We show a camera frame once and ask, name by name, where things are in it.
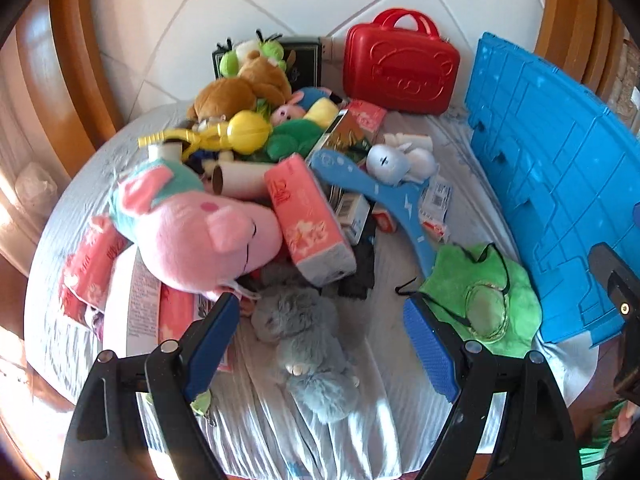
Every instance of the pig ear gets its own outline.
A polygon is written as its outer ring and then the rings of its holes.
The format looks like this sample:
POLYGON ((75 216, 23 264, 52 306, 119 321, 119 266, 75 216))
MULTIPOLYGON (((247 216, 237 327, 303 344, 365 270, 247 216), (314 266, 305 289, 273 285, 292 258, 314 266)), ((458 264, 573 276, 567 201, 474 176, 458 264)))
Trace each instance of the pig ear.
POLYGON ((302 101, 302 98, 304 96, 305 96, 304 92, 301 92, 300 90, 298 90, 297 92, 293 92, 293 94, 291 95, 291 99, 287 101, 287 104, 294 105, 296 103, 299 103, 300 101, 302 101))
POLYGON ((237 207, 222 207, 207 215, 205 221, 213 247, 220 253, 245 248, 254 237, 254 221, 237 207))
POLYGON ((153 199, 173 177, 168 167, 156 166, 128 178, 118 186, 120 208, 130 216, 148 213, 153 199))

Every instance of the brown teddy bear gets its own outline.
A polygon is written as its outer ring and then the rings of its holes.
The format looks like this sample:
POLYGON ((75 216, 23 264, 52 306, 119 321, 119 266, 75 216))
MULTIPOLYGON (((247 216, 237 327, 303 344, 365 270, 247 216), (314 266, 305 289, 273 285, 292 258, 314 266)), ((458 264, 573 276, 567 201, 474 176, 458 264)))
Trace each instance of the brown teddy bear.
POLYGON ((242 110, 255 110, 265 99, 277 108, 291 99, 291 85, 284 71, 254 50, 247 56, 237 77, 217 79, 200 91, 187 118, 201 122, 224 117, 227 121, 242 110))

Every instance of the plastic bag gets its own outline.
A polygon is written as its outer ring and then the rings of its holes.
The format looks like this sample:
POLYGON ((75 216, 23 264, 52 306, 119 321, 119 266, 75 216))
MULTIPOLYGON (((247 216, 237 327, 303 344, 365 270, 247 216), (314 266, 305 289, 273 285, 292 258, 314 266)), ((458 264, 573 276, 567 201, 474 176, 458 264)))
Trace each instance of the plastic bag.
POLYGON ((28 210, 48 218, 58 202, 58 186, 45 169, 30 162, 15 181, 15 194, 28 210))

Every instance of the gray plush bunny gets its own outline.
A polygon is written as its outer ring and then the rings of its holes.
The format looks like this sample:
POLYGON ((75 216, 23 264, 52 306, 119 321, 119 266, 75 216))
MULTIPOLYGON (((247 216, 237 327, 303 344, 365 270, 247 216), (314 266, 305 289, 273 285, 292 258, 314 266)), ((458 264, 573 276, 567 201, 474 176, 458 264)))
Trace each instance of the gray plush bunny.
POLYGON ((311 287, 273 287, 261 293, 251 323, 259 340, 277 342, 287 389, 320 422, 337 422, 358 403, 358 378, 335 334, 332 301, 311 287))

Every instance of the white tiled wall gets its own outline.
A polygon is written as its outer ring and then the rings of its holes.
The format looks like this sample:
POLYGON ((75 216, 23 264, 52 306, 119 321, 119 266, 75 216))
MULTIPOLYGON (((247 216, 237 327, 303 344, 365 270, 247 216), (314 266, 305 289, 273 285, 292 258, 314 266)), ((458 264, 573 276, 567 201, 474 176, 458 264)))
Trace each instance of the white tiled wall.
MULTIPOLYGON (((191 99, 213 78, 211 51, 228 36, 311 34, 334 37, 335 52, 358 22, 389 7, 430 15, 462 54, 454 100, 464 100, 479 37, 489 30, 529 50, 544 0, 92 0, 107 77, 125 118, 191 99)), ((341 91, 340 55, 323 69, 341 91)))

